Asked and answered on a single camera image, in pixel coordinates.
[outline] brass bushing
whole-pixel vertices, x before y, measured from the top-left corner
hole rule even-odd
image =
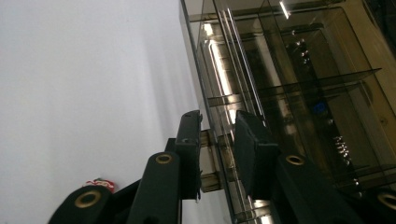
[[[299,156],[295,156],[295,155],[289,155],[286,157],[286,161],[288,163],[291,163],[293,165],[303,165],[305,163],[304,159],[299,157]]]
[[[79,208],[86,208],[86,207],[91,207],[97,202],[99,202],[101,198],[101,193],[98,190],[90,190],[88,192],[85,192],[81,195],[78,196],[75,200],[75,206]]]

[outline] small metal part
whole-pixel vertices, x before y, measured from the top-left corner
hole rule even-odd
[[[293,165],[303,165],[305,163],[303,158],[294,155],[289,155],[286,157],[286,161]]]
[[[396,196],[386,192],[379,193],[376,197],[386,207],[396,210]]]
[[[91,207],[97,202],[99,202],[102,197],[98,190],[90,190],[78,196],[75,200],[75,206],[78,208]]]
[[[172,161],[172,156],[168,154],[162,154],[155,158],[155,161],[159,164],[167,164]]]

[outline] glass panel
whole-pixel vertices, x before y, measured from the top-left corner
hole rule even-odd
[[[377,80],[381,68],[370,65],[345,4],[205,0],[187,15],[224,189],[240,223],[270,218],[268,202],[251,201],[239,181],[236,110],[256,114],[282,151],[307,156],[343,192],[396,182],[396,120]]]

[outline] white wall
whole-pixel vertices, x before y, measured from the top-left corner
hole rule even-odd
[[[0,1],[0,224],[136,181],[197,108],[177,0]],[[185,204],[185,223],[228,220],[222,193]]]

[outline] glass display cabinet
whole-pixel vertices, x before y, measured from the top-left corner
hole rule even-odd
[[[267,223],[233,159],[237,110],[262,119],[282,152],[309,158],[352,196],[395,188],[396,62],[358,0],[181,2],[214,158],[203,192],[223,189],[238,223]]]

